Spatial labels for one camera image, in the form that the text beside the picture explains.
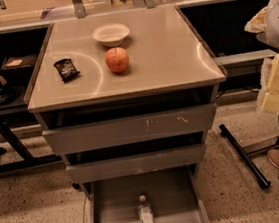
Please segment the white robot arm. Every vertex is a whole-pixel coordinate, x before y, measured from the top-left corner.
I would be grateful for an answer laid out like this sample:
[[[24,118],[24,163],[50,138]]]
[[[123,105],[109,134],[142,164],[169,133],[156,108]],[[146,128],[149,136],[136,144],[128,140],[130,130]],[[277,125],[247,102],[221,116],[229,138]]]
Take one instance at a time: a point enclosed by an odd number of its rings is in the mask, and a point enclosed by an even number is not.
[[[279,0],[270,0],[246,23],[245,31],[257,34],[257,40],[279,49]],[[261,111],[279,113],[279,53],[263,60],[257,105]]]

